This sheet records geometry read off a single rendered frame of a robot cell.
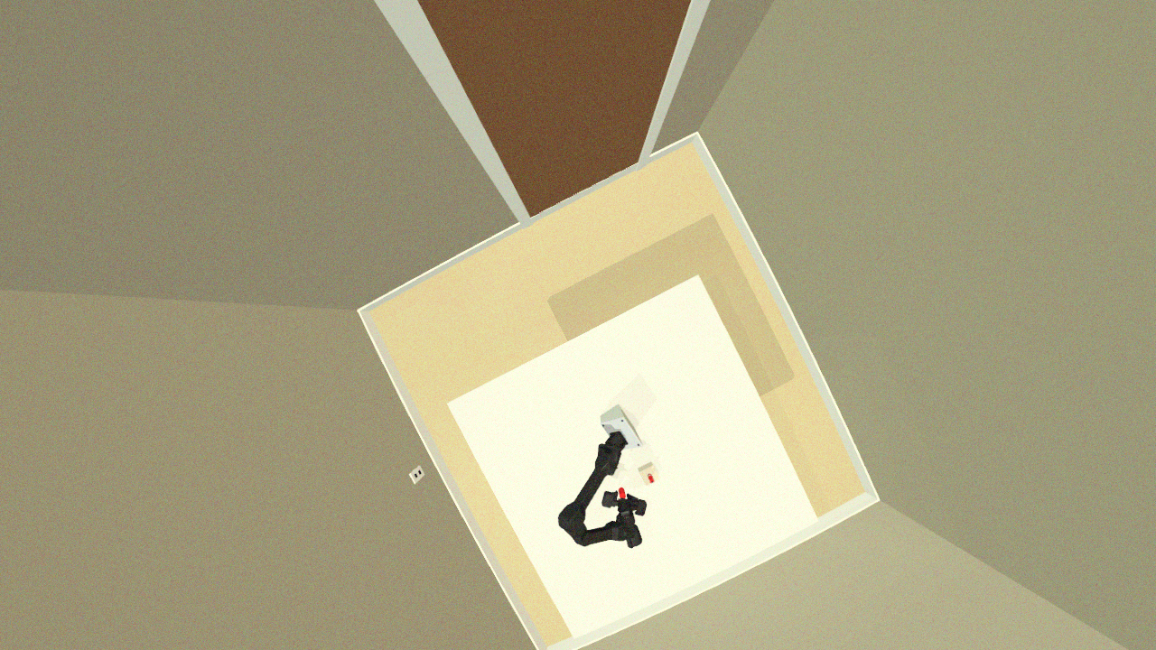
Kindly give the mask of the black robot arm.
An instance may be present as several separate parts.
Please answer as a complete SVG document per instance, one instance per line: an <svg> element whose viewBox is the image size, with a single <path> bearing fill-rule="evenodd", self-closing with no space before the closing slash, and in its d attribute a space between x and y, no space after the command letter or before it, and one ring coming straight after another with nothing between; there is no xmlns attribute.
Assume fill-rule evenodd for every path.
<svg viewBox="0 0 1156 650"><path fill-rule="evenodd" d="M635 525L631 507L623 507L620 510L620 518L616 515L616 522L610 520L603 524L602 527L587 530L587 526L583 525L583 520L586 518L586 509L590 507L592 498L595 497L598 489L603 482L603 478L614 477L615 470L618 470L620 455L622 455L621 451L624 449L624 445L628 445L628 442L623 433L610 433L610 438L598 446L595 470L587 478L586 483L583 483L581 493L579 493L578 497L570 505L565 505L561 514L558 514L560 529L564 529L566 535L572 535L573 541L580 544L581 547L590 547L590 544L609 542L612 540L613 542L627 542L628 547L632 551L633 547L643 542L640 540L639 526Z"/></svg>

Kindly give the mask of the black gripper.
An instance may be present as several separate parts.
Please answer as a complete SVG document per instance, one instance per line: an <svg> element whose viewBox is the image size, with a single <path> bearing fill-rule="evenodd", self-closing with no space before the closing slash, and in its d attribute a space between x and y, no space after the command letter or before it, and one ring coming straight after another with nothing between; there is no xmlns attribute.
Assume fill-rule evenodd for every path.
<svg viewBox="0 0 1156 650"><path fill-rule="evenodd" d="M601 505L603 507L617 505L618 514L620 510L623 509L623 507L631 507L631 509L636 511L636 514L633 515L644 515L645 511L647 511L647 501L645 501L645 498L633 497L630 493L627 493L627 498L623 497L618 498L618 490L603 492L603 497L601 498Z"/></svg>

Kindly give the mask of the beige square block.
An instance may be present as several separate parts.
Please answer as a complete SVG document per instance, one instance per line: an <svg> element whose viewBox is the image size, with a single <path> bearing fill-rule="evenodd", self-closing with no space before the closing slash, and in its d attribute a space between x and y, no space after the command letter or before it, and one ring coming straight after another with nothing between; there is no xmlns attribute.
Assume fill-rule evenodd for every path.
<svg viewBox="0 0 1156 650"><path fill-rule="evenodd" d="M651 480L649 480L649 474L653 477L653 481L659 480L659 477L657 475L657 470L654 468L652 461L649 461L647 465L640 466L639 473L640 478L643 478L644 482L647 483L647 486L649 483L651 483Z"/></svg>

